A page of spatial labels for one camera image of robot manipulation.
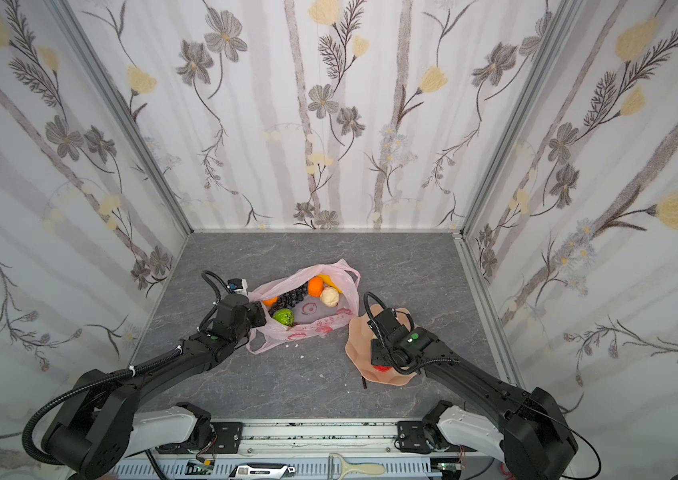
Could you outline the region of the pink plastic bag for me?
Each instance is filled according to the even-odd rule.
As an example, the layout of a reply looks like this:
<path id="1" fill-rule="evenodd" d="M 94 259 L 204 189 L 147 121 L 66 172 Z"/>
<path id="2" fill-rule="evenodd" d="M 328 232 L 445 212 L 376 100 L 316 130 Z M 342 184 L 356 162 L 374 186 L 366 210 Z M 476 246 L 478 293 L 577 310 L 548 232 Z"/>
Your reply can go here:
<path id="1" fill-rule="evenodd" d="M 295 323 L 291 328 L 276 322 L 268 309 L 265 309 L 266 324 L 252 331 L 251 342 L 246 346 L 250 353 L 257 355 L 292 341 L 304 341 L 316 336 L 323 337 L 332 331 L 346 327 L 353 318 L 358 316 L 358 287 L 361 276 L 344 259 L 332 264 L 308 266 L 290 276 L 264 283 L 251 291 L 248 298 L 251 301 L 263 303 L 264 300 L 293 290 L 320 274 L 329 275 L 343 291 L 339 304 L 329 308 L 319 298 L 308 295 L 291 309 L 295 316 Z"/>

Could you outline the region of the beige fake bun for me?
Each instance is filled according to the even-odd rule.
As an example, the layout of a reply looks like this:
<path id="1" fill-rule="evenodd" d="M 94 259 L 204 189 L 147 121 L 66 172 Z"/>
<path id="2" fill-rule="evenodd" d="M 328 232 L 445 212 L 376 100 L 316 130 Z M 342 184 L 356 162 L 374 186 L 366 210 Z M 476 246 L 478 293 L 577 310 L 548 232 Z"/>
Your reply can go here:
<path id="1" fill-rule="evenodd" d="M 325 287 L 319 297 L 320 301 L 327 307 L 336 307 L 341 300 L 341 293 L 334 287 Z"/>

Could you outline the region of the orange fake tangerine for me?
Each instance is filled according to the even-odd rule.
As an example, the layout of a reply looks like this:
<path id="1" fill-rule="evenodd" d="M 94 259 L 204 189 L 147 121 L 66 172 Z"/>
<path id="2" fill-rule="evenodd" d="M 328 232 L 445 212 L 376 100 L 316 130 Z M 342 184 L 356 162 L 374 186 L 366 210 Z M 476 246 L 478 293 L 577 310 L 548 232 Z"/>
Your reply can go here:
<path id="1" fill-rule="evenodd" d="M 320 276 L 312 277 L 307 282 L 307 294 L 311 297 L 319 298 L 325 288 L 325 282 Z"/>

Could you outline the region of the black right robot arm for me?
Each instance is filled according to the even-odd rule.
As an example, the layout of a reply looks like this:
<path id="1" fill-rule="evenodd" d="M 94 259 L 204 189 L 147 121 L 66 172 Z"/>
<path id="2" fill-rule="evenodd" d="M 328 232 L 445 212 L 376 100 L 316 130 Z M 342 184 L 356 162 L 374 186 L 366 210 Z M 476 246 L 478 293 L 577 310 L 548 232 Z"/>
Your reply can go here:
<path id="1" fill-rule="evenodd" d="M 457 355 L 429 330 L 398 321 L 398 310 L 374 293 L 363 295 L 374 365 L 401 375 L 424 374 L 472 405 L 500 439 L 501 461 L 518 479 L 565 479 L 582 435 L 573 430 L 552 395 L 537 387 L 529 392 L 502 381 Z"/>

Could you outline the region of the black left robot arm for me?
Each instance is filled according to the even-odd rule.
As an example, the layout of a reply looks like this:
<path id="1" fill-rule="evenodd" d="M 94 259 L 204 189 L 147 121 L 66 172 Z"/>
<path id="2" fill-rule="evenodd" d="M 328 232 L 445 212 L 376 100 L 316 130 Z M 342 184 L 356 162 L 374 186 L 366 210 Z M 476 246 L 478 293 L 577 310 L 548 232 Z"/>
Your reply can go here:
<path id="1" fill-rule="evenodd" d="M 241 278 L 224 281 L 210 270 L 201 278 L 215 300 L 197 332 L 168 352 L 110 373 L 90 370 L 74 387 L 41 406 L 21 433 L 24 452 L 43 464 L 66 466 L 96 479 L 127 455 L 140 406 L 157 394 L 212 370 L 232 355 L 253 329 L 266 323 L 262 304 L 248 297 Z"/>

